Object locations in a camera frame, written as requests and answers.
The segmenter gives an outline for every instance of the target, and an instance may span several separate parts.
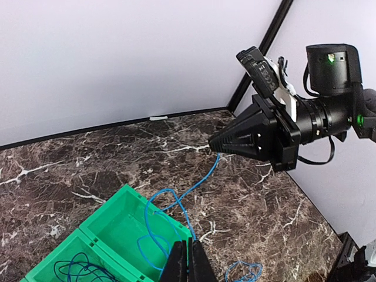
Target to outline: green plastic bin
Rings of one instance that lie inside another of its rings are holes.
[[[92,242],[80,230],[75,230],[68,236],[54,251],[52,251],[44,260],[34,267],[27,275],[23,282],[57,282],[54,273],[54,264],[60,260],[71,260],[77,253],[84,252],[90,263],[99,265],[113,274],[121,282],[140,282],[137,278],[121,267],[117,262],[111,259],[105,252]],[[78,269],[72,268],[72,273],[77,273]],[[67,276],[60,276],[63,281],[67,281]],[[80,277],[78,281],[89,282],[96,276],[89,274]]]
[[[137,240],[148,234],[144,216],[146,203],[144,197],[125,185],[79,228],[106,254],[139,280],[157,282],[160,271],[146,262],[137,247]],[[181,239],[188,240],[191,237],[189,229],[173,218],[166,216],[168,218],[166,219],[153,213],[158,210],[152,204],[149,206],[149,222],[154,234],[164,237],[172,246],[179,239],[172,224]],[[166,249],[167,244],[161,240],[159,242]],[[165,265],[165,255],[150,237],[141,240],[140,246],[151,263],[160,268]]]

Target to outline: black frame edge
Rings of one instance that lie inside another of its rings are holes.
[[[337,254],[337,258],[334,261],[325,282],[337,282],[338,280],[335,277],[337,269],[349,263],[347,261],[347,258],[349,257],[353,247],[359,250],[358,245],[355,243],[351,235],[347,232],[340,234],[338,237],[342,242],[342,246]]]
[[[188,111],[188,112],[172,113],[172,114],[161,115],[161,116],[167,116],[168,118],[176,118],[178,116],[196,115],[198,113],[210,113],[210,112],[217,112],[217,111],[220,111],[220,110],[227,110],[227,107],[211,108],[211,109],[203,109],[203,110],[192,110],[192,111]],[[81,133],[97,131],[97,130],[101,130],[101,129],[108,129],[108,128],[117,127],[117,126],[132,125],[134,123],[146,122],[148,120],[150,120],[149,117],[144,117],[144,118],[141,118],[141,119],[133,119],[133,120],[126,120],[124,122],[115,122],[115,123],[109,123],[109,124],[106,124],[106,125],[91,126],[91,127],[86,127],[86,128],[83,128],[83,129],[76,129],[76,130],[71,130],[71,131],[67,131],[67,132],[37,137],[37,138],[25,140],[25,141],[20,141],[20,142],[0,146],[0,151],[8,150],[8,149],[11,149],[11,148],[20,147],[20,146],[24,146],[24,145],[29,145],[29,144],[33,144],[33,143],[37,143],[37,142],[41,142],[41,141],[47,141],[47,140],[51,140],[51,139],[55,139],[55,138],[62,138],[62,137],[77,135],[77,134],[81,134]]]
[[[266,54],[268,50],[270,49],[271,44],[274,41],[274,38],[276,38],[276,35],[288,13],[290,10],[291,4],[294,0],[282,0],[280,6],[278,7],[278,10],[268,28],[266,31],[264,38],[260,44],[260,51],[262,54]],[[239,103],[241,102],[244,94],[247,92],[248,87],[250,86],[252,80],[249,77],[247,73],[244,74],[243,78],[241,79],[238,87],[236,88],[233,96],[231,97],[231,100],[229,101],[229,104],[227,105],[227,109],[234,113],[237,109]]]

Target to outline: white bracket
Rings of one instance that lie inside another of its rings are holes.
[[[286,106],[286,112],[291,117],[293,122],[296,122],[297,119],[297,99],[295,88],[292,84],[290,84],[286,79],[285,82],[287,84],[286,87],[283,86],[281,79],[280,79],[280,66],[275,64],[271,59],[264,57],[268,64],[273,68],[276,76],[278,77],[279,87],[274,91],[274,95],[276,99]]]
[[[376,267],[376,240],[368,243],[365,246],[365,259],[368,261],[368,266]]]

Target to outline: black cable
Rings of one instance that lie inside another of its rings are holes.
[[[284,78],[284,76],[286,75],[287,62],[288,62],[287,60],[286,60],[286,63],[284,62],[283,57],[278,58],[280,80],[281,80],[283,87],[285,88],[287,87],[287,82]]]
[[[309,70],[308,70],[308,64],[307,66],[305,67],[306,69],[304,70],[304,75],[303,75],[303,86],[304,86],[304,90],[308,93],[308,95],[312,96],[312,97],[320,97],[319,94],[316,94],[316,93],[313,93],[311,91],[309,91],[308,87],[307,87],[307,81],[308,81],[308,74],[309,74]]]
[[[312,160],[307,160],[306,158],[301,157],[301,156],[298,156],[298,160],[303,162],[303,163],[306,163],[307,165],[309,165],[309,164],[314,165],[314,166],[326,165],[328,162],[333,160],[334,153],[335,153],[335,144],[334,144],[334,141],[331,138],[331,136],[329,136],[329,142],[330,142],[330,156],[329,156],[329,159],[326,162],[314,162]]]

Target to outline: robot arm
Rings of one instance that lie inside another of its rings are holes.
[[[353,127],[359,138],[376,142],[376,91],[362,88],[358,51],[346,44],[306,47],[308,64],[304,89],[314,98],[296,94],[287,82],[287,62],[265,58],[252,47],[237,59],[252,78],[257,95],[252,105],[209,139],[215,152],[237,154],[271,162],[275,171],[296,168],[297,161],[323,165],[334,156],[332,136],[345,141]],[[310,78],[311,89],[307,80]],[[329,137],[331,155],[313,162],[298,155],[299,145]]]

